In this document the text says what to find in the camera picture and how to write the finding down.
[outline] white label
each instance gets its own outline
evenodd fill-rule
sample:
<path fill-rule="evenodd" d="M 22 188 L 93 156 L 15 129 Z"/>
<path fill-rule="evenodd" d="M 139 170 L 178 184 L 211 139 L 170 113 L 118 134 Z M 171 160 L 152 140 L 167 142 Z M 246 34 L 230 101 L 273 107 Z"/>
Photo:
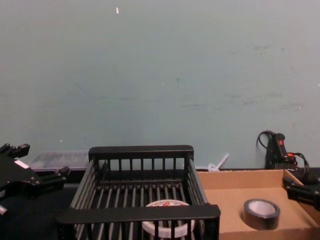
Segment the white label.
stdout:
<path fill-rule="evenodd" d="M 20 167 L 23 167 L 24 169 L 29 168 L 29 166 L 27 164 L 25 164 L 24 162 L 20 161 L 20 160 L 16 160 L 14 161 L 16 164 L 18 164 Z"/>
<path fill-rule="evenodd" d="M 4 197 L 6 194 L 6 190 L 0 191 L 0 198 Z"/>

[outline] teal painted wall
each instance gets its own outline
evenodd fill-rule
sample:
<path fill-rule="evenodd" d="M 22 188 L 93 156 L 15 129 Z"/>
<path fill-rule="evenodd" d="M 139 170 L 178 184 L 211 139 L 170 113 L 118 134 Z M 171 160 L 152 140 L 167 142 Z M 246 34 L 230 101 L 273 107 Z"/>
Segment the teal painted wall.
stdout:
<path fill-rule="evenodd" d="M 318 0 L 0 0 L 0 144 L 189 144 L 262 167 L 264 129 L 319 167 Z"/>

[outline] black cable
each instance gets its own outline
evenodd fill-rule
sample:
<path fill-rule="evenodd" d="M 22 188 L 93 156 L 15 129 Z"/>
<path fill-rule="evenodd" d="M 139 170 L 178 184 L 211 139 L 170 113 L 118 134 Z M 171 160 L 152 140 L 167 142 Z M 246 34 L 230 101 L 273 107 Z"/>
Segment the black cable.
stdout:
<path fill-rule="evenodd" d="M 270 153 L 275 154 L 274 151 L 272 151 L 270 148 L 268 148 L 267 146 L 265 146 L 265 145 L 262 143 L 262 141 L 261 141 L 261 136 L 264 135 L 264 134 L 265 134 L 265 135 L 268 135 L 268 137 L 270 137 L 270 136 L 274 135 L 275 133 L 274 133 L 273 131 L 270 131 L 270 130 L 265 130 L 265 131 L 260 132 L 259 135 L 258 135 L 258 138 L 257 138 L 257 140 L 256 140 L 256 144 L 258 144 L 258 141 L 259 141 L 259 143 L 261 144 L 262 147 L 264 147 L 264 148 L 265 148 L 267 151 L 269 151 Z"/>
<path fill-rule="evenodd" d="M 302 153 L 295 152 L 293 154 L 295 156 L 298 156 L 298 157 L 303 159 L 304 167 L 303 167 L 303 175 L 302 175 L 302 177 L 303 177 L 304 180 L 306 180 L 308 175 L 309 175 L 309 171 L 310 171 L 309 163 L 308 163 L 308 161 L 306 160 L 305 156 Z"/>

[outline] black table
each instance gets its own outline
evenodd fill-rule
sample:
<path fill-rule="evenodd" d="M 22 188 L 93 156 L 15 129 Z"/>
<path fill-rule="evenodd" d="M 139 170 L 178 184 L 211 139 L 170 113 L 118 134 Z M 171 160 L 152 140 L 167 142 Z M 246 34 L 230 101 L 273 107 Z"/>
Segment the black table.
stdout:
<path fill-rule="evenodd" d="M 311 168 L 310 172 L 320 177 L 320 167 Z M 70 206 L 76 190 L 68 187 L 37 199 L 11 197 L 1 201 L 9 213 L 0 216 L 0 240 L 57 240 L 55 216 Z"/>

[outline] white tape roll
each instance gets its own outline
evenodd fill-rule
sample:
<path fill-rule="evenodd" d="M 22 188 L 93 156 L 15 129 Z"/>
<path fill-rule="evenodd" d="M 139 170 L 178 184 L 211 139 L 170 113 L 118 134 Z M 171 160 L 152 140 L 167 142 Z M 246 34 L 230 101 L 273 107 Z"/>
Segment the white tape roll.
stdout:
<path fill-rule="evenodd" d="M 170 206 L 188 206 L 189 204 L 184 201 L 165 199 L 151 202 L 147 207 L 170 207 Z M 142 222 L 143 229 L 149 234 L 155 236 L 155 225 L 149 221 Z M 171 228 L 159 226 L 160 238 L 171 238 Z M 195 229 L 195 220 L 191 220 L 191 232 Z M 188 234 L 188 224 L 178 226 L 174 229 L 174 237 L 181 238 Z"/>

